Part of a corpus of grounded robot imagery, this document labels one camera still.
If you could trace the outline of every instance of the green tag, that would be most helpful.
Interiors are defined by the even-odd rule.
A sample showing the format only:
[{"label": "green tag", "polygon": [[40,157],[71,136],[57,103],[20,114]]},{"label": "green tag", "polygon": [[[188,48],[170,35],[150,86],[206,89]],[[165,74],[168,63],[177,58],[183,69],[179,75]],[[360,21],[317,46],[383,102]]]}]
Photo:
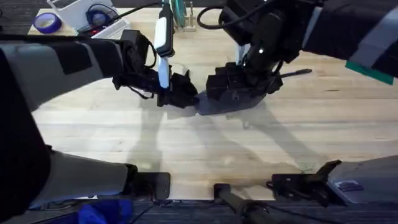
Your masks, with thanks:
[{"label": "green tag", "polygon": [[346,63],[346,68],[351,69],[355,72],[359,72],[363,75],[366,75],[367,77],[374,78],[376,80],[379,80],[380,82],[384,82],[385,84],[388,85],[393,85],[394,84],[394,77],[379,72],[377,70],[373,70],[371,68],[366,68],[362,65],[358,65],[357,63],[354,62],[347,62]]}]

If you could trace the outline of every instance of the blue painter's tape roll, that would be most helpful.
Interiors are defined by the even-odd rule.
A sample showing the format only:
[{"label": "blue painter's tape roll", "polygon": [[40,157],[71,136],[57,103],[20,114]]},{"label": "blue painter's tape roll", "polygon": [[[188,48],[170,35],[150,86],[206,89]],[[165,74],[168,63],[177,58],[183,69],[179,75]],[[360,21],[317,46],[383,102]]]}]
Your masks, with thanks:
[{"label": "blue painter's tape roll", "polygon": [[62,21],[54,13],[46,12],[35,18],[33,26],[42,34],[52,34],[61,28]]}]

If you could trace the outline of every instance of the wooden tabletop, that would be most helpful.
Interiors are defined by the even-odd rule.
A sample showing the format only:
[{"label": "wooden tabletop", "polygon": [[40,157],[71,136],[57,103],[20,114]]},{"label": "wooden tabletop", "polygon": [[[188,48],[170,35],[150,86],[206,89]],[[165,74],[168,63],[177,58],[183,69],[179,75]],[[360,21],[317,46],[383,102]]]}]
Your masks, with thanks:
[{"label": "wooden tabletop", "polygon": [[[159,11],[143,9],[127,19],[153,41]],[[204,20],[215,23],[219,13],[211,11]],[[58,34],[71,34],[70,28],[64,25]],[[222,30],[176,33],[174,48],[174,71],[189,68],[200,91],[215,67],[235,57],[234,42]],[[248,197],[272,199],[260,187],[272,174],[398,154],[398,87],[344,65],[301,53],[282,71],[313,73],[285,79],[281,91],[251,110],[218,116],[158,108],[155,100],[142,100],[127,88],[116,91],[111,80],[101,80],[49,101],[34,118],[45,142],[58,151],[170,172],[170,198],[212,199],[214,183],[230,183]]]}]

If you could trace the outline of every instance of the blue fabric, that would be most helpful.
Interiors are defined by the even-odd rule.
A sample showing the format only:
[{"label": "blue fabric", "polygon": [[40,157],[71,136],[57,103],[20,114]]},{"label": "blue fabric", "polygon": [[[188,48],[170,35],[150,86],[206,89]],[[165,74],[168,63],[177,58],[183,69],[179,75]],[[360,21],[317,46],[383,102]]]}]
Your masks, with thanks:
[{"label": "blue fabric", "polygon": [[132,218],[130,200],[99,200],[83,205],[78,213],[51,224],[127,224]]}]

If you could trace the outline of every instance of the black cable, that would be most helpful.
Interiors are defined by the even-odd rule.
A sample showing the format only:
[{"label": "black cable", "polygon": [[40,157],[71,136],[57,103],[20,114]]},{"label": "black cable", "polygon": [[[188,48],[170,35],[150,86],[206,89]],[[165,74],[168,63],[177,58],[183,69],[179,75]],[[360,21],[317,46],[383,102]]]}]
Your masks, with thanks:
[{"label": "black cable", "polygon": [[[95,22],[94,22],[94,14],[90,14],[90,11],[93,7],[95,6],[103,6],[109,10],[111,10],[111,12],[114,12],[114,17],[118,16],[118,13],[111,7],[105,5],[105,4],[101,4],[101,3],[96,3],[96,4],[92,4],[86,11],[86,18],[87,18],[87,22],[90,26],[95,26]],[[103,15],[106,16],[105,21],[103,24],[101,24],[101,26],[108,26],[110,25],[111,22],[111,17],[108,15],[109,12],[103,12]]]},{"label": "black cable", "polygon": [[289,214],[289,215],[294,215],[294,216],[298,216],[298,217],[302,217],[302,218],[306,218],[306,219],[310,219],[310,220],[315,220],[315,221],[323,222],[323,223],[343,224],[341,222],[336,222],[336,221],[333,221],[333,220],[327,220],[327,219],[324,219],[324,218],[318,218],[318,217],[313,217],[313,216],[310,216],[310,215],[305,215],[305,214],[301,214],[301,213],[297,213],[297,212],[292,212],[292,211],[289,211],[289,210],[286,210],[286,209],[283,209],[283,208],[279,208],[279,207],[275,207],[273,205],[269,205],[268,203],[265,203],[265,202],[261,202],[261,204],[262,204],[263,208],[265,208],[265,209],[272,208],[274,210],[277,210],[277,211],[280,211],[282,213],[286,213],[286,214]]},{"label": "black cable", "polygon": [[[139,6],[139,7],[137,7],[137,8],[131,9],[130,11],[127,11],[127,12],[125,12],[125,13],[122,13],[122,14],[120,14],[120,15],[115,16],[114,18],[112,18],[112,19],[109,21],[109,24],[112,23],[112,22],[114,22],[114,21],[116,21],[116,20],[118,20],[118,19],[120,19],[120,18],[122,18],[122,17],[124,17],[124,16],[126,16],[126,15],[130,15],[130,14],[132,14],[133,12],[136,12],[136,11],[138,11],[138,10],[141,10],[141,9],[143,9],[143,8],[145,8],[145,7],[155,6],[155,5],[162,4],[162,3],[163,3],[163,2],[161,2],[161,1],[160,1],[160,2],[152,2],[152,3],[149,3],[149,4],[145,4],[145,5],[143,5],[143,6]],[[107,25],[107,24],[95,26],[95,27],[93,27],[93,28],[91,28],[91,29],[89,29],[89,30],[82,31],[81,34],[87,34],[87,33],[89,33],[89,32],[92,32],[92,31],[94,31],[94,30],[97,30],[98,28],[102,28],[103,26],[106,26],[106,25]]]},{"label": "black cable", "polygon": [[131,86],[127,86],[131,91],[133,91],[134,93],[137,93],[142,99],[144,100],[148,100],[148,99],[153,99],[153,97],[155,97],[155,93],[152,93],[152,95],[150,97],[148,96],[144,96],[142,93],[138,92],[137,90],[133,89],[133,87]]},{"label": "black cable", "polygon": [[108,8],[108,9],[110,9],[111,11],[113,11],[116,15],[118,14],[118,12],[116,12],[113,8],[111,8],[111,7],[109,7],[109,6],[105,5],[105,4],[101,4],[101,3],[92,4],[92,5],[87,9],[87,12],[90,11],[91,8],[94,7],[94,6],[104,6],[105,8]]},{"label": "black cable", "polygon": [[243,17],[240,17],[239,19],[236,19],[236,20],[234,20],[234,21],[227,22],[227,23],[225,23],[225,24],[219,24],[219,25],[206,25],[206,24],[202,23],[201,20],[200,20],[201,17],[204,15],[204,13],[206,13],[206,12],[212,10],[212,9],[222,9],[222,8],[224,8],[224,6],[210,6],[210,7],[205,8],[205,9],[202,10],[201,12],[199,12],[198,18],[197,18],[197,22],[198,22],[198,25],[199,25],[200,27],[205,28],[205,29],[209,29],[209,30],[224,29],[224,28],[226,28],[226,27],[229,27],[229,26],[233,26],[233,25],[235,25],[235,24],[238,24],[238,23],[242,22],[243,20],[245,20],[245,19],[247,19],[247,18],[249,18],[249,17],[255,15],[257,12],[259,12],[259,11],[265,9],[267,6],[269,6],[270,4],[272,4],[274,1],[276,1],[276,0],[268,0],[268,1],[264,2],[264,3],[262,3],[260,6],[254,8],[254,9],[251,10],[250,12],[248,12],[248,13],[247,13],[246,15],[244,15]]},{"label": "black cable", "polygon": [[[167,203],[164,204],[164,205],[160,205],[160,207],[162,207],[162,206],[167,206],[167,205],[171,204],[172,202],[173,202],[173,201],[167,202]],[[134,224],[138,219],[140,219],[141,216],[145,215],[145,213],[147,213],[150,209],[152,209],[152,208],[155,207],[155,206],[157,206],[157,205],[156,205],[156,204],[153,204],[153,205],[147,207],[144,211],[142,211],[140,214],[138,214],[138,215],[130,222],[130,224]]]},{"label": "black cable", "polygon": [[152,44],[152,42],[148,40],[148,43],[152,49],[152,53],[154,54],[155,60],[154,60],[154,63],[152,65],[147,66],[147,68],[153,68],[156,65],[157,53],[156,53],[156,49],[155,49],[154,45]]}]

